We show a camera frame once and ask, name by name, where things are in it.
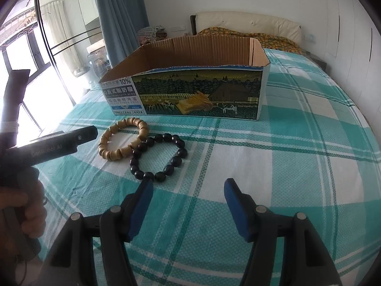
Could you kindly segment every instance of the teal plaid fabric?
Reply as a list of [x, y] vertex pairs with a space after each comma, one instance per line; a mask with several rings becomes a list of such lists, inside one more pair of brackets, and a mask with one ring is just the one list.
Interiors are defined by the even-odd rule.
[[[239, 285], [251, 244], [238, 235], [223, 195], [233, 177], [244, 193], [275, 213], [308, 215], [345, 286], [356, 285], [381, 246], [381, 153], [363, 115], [349, 97], [305, 57], [266, 49], [271, 71], [259, 121], [188, 116], [145, 116], [151, 133], [186, 142], [188, 157], [155, 184], [140, 234], [127, 244], [139, 285]], [[95, 125], [99, 137], [121, 117], [99, 89], [90, 91], [61, 122], [61, 130]], [[127, 128], [110, 149], [137, 134]], [[139, 182], [128, 160], [107, 162], [98, 141], [41, 164], [49, 199], [41, 238], [44, 258], [68, 216], [100, 214], [134, 192]], [[140, 168], [157, 172], [176, 148], [155, 145]], [[281, 272], [278, 239], [272, 285]], [[99, 285], [105, 285], [100, 242], [94, 241]]]

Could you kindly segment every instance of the blue curtain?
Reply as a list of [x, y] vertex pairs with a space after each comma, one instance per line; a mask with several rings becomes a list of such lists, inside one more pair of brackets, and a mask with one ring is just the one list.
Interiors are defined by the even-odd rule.
[[139, 47], [136, 32], [149, 26], [144, 0], [95, 0], [112, 67]]

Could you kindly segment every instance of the human hand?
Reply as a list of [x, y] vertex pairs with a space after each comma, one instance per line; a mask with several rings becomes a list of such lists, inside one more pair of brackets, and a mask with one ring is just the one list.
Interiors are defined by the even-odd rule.
[[[46, 226], [46, 209], [43, 206], [44, 187], [40, 181], [36, 181], [32, 190], [33, 193], [28, 197], [19, 189], [0, 187], [0, 210], [6, 207], [25, 206], [25, 220], [21, 224], [22, 232], [30, 238], [38, 238], [43, 234]], [[0, 212], [0, 253], [4, 252], [8, 256], [19, 254], [15, 241], [9, 235], [3, 212]]]

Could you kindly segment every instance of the yellow floral bedding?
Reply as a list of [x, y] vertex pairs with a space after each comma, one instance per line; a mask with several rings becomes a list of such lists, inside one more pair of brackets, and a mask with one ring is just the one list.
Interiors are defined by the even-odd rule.
[[198, 33], [198, 35], [226, 35], [226, 36], [243, 36], [247, 38], [256, 38], [263, 48], [277, 49], [279, 51], [293, 52], [294, 54], [306, 55], [306, 51], [298, 46], [294, 41], [283, 36], [268, 35], [265, 33], [241, 33], [228, 30], [225, 28], [211, 27], [206, 28]]

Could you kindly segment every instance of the black handle grip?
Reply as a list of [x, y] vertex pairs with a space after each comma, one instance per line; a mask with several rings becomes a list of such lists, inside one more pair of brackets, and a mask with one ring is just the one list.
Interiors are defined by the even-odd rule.
[[[39, 178], [39, 171], [36, 168], [26, 168], [23, 171], [6, 177], [6, 185], [16, 188], [17, 186], [28, 196], [33, 195], [33, 186]], [[32, 260], [41, 250], [41, 245], [38, 239], [31, 239], [28, 235], [24, 234], [21, 230], [21, 224], [25, 220], [24, 207], [7, 207], [4, 210], [5, 221], [8, 225], [10, 235], [15, 240], [20, 254], [26, 261]]]

